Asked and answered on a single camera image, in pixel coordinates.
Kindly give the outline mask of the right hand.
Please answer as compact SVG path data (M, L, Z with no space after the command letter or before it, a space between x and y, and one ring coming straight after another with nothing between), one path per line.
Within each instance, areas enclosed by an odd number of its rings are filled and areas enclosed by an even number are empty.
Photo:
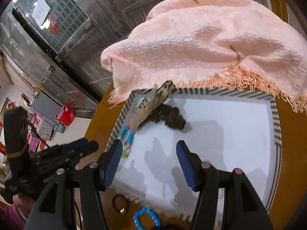
M25 218L30 215L31 210L36 203L35 200L24 194L14 195L13 201L20 213L22 213Z

